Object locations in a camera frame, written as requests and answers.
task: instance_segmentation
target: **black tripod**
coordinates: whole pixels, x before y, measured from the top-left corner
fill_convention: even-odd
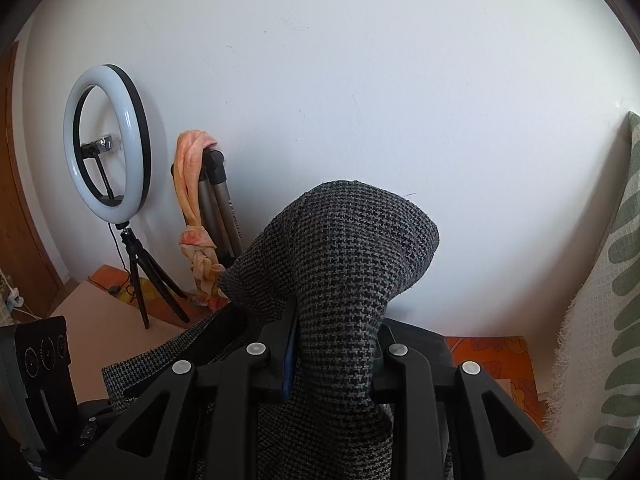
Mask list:
[[[104,199],[111,200],[115,203],[118,203],[118,200],[121,201],[121,197],[116,197],[113,194],[113,190],[111,189],[109,180],[107,179],[107,174],[105,173],[102,162],[100,161],[100,149],[97,147],[96,142],[86,144],[82,148],[84,149],[84,153],[82,154],[82,156],[84,158],[92,158],[98,165],[100,176],[102,177],[104,187],[107,190],[107,196],[104,197]],[[160,293],[160,296],[162,296],[162,298],[175,312],[175,315],[185,323],[188,323],[190,321],[189,316],[187,316],[178,302],[175,301],[175,298],[171,295],[166,286],[168,285],[169,288],[174,291],[180,298],[186,298],[187,295],[180,290],[180,287],[175,284],[174,280],[172,280],[169,275],[164,272],[158,262],[156,262],[151,254],[149,254],[148,251],[142,246],[142,242],[140,242],[140,240],[136,238],[136,235],[133,234],[133,231],[129,227],[128,221],[123,222],[122,224],[116,224],[116,229],[121,230],[120,237],[122,238],[122,243],[124,244],[124,247],[127,249],[127,253],[129,254],[129,275],[131,285],[133,285],[133,290],[135,291],[136,297],[138,298],[138,307],[140,309],[140,314],[142,316],[142,321],[145,324],[145,328],[149,328],[149,317],[146,314],[145,298],[142,295],[142,286],[140,285],[138,266],[140,266],[140,268],[145,271],[145,274],[149,278],[149,281],[153,283],[153,286]]]
[[[128,225],[129,222],[125,222],[124,224],[116,224],[116,228],[122,229],[120,237],[122,238],[122,243],[124,244],[124,247],[127,249],[127,253],[129,254],[129,273],[131,285],[133,285],[133,290],[136,292],[136,297],[138,298],[138,307],[140,309],[140,314],[142,315],[142,321],[145,324],[145,328],[149,328],[149,318],[146,314],[145,299],[142,295],[142,286],[140,285],[138,266],[140,266],[140,268],[145,271],[145,274],[149,278],[149,281],[160,293],[160,296],[162,296],[162,298],[175,312],[175,315],[185,323],[188,323],[189,316],[187,316],[178,302],[175,301],[175,298],[171,295],[166,286],[168,285],[169,288],[174,291],[180,298],[186,298],[187,295],[180,290],[180,287],[175,284],[174,280],[172,280],[169,275],[164,272],[158,262],[156,262],[151,254],[149,254],[148,251],[142,246],[142,242],[140,242],[140,240],[136,238],[136,235],[133,234],[133,231],[128,227]]]

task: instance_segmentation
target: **door frame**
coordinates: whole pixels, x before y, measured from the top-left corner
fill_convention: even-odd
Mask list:
[[[54,282],[59,289],[63,288],[62,280],[56,271],[56,267],[53,266],[51,259],[49,258],[49,254],[40,239],[40,235],[38,234],[38,230],[36,229],[36,225],[33,222],[33,218],[31,217],[31,211],[29,210],[29,205],[27,204],[27,199],[24,195],[24,189],[22,188],[22,181],[20,180],[20,173],[18,172],[18,161],[15,158],[15,143],[14,143],[14,120],[12,115],[13,108],[13,94],[14,94],[14,68],[15,68],[15,59],[18,53],[18,42],[15,41],[12,44],[9,52],[6,54],[9,58],[9,74],[7,80],[7,92],[6,98],[4,102],[5,106],[5,124],[4,130],[6,135],[6,142],[8,145],[9,151],[9,164],[11,165],[11,173],[14,177],[14,185],[15,190],[18,195],[18,200],[20,201],[20,207],[22,208],[22,212],[24,213],[24,217],[27,221],[27,225],[29,227],[29,231],[31,232],[31,237],[35,241],[36,248],[40,253],[40,257],[44,262],[45,267],[49,271],[49,274],[53,278]]]

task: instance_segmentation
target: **wooden door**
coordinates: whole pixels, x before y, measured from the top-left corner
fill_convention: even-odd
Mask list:
[[[0,269],[12,277],[25,304],[45,316],[62,288],[29,213],[15,160],[12,89],[17,43],[0,59]]]

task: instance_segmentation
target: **orange blanket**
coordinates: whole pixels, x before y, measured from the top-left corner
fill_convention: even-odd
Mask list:
[[[218,276],[224,272],[216,256],[216,246],[202,226],[198,206],[198,178],[202,166],[202,150],[216,139],[200,130],[189,130],[178,136],[174,160],[174,187],[187,228],[180,236],[180,250],[191,260],[191,270],[198,291],[206,295],[210,306],[226,300],[218,286]]]

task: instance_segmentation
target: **black bracket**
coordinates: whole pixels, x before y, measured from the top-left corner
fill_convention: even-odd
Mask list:
[[[295,372],[295,300],[258,341],[220,362],[181,360],[164,371],[98,440],[66,480],[255,480],[259,403],[287,402]],[[447,410],[456,480],[577,480],[481,367],[428,361],[382,326],[371,396],[394,407],[392,480],[442,480],[437,403]],[[207,407],[214,402],[210,424]]]

